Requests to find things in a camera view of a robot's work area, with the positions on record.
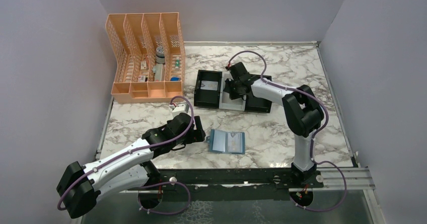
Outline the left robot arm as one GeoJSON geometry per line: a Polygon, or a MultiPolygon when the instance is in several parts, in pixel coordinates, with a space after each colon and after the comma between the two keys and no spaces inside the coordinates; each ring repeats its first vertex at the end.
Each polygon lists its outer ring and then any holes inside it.
{"type": "Polygon", "coordinates": [[[180,113],[109,157],[84,165],[69,164],[56,188],[59,210],[66,210],[74,219],[111,194],[137,187],[161,188],[167,178],[161,177],[152,160],[188,144],[203,142],[205,136],[199,116],[180,113]]]}

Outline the blue card holder wallet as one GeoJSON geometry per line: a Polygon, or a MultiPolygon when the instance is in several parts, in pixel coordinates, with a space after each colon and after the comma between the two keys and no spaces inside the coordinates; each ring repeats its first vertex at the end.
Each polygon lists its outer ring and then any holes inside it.
{"type": "Polygon", "coordinates": [[[245,133],[212,129],[206,137],[209,151],[217,154],[242,155],[245,153],[245,133]]]}

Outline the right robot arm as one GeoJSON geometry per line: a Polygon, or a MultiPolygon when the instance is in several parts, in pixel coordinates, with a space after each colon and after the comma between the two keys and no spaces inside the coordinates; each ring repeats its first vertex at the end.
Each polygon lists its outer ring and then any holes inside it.
{"type": "Polygon", "coordinates": [[[262,76],[250,74],[242,62],[226,66],[231,79],[225,81],[230,99],[256,97],[283,106],[287,125],[295,135],[295,156],[291,164],[291,182],[303,187],[316,172],[313,161],[313,136],[321,128],[324,112],[311,88],[298,88],[274,83],[262,76]]]}

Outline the silver crest card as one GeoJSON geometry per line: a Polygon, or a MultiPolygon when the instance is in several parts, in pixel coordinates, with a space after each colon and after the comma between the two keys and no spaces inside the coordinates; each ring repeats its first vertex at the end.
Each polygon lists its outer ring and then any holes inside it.
{"type": "Polygon", "coordinates": [[[227,152],[241,154],[244,151],[244,133],[227,133],[227,152]]]}

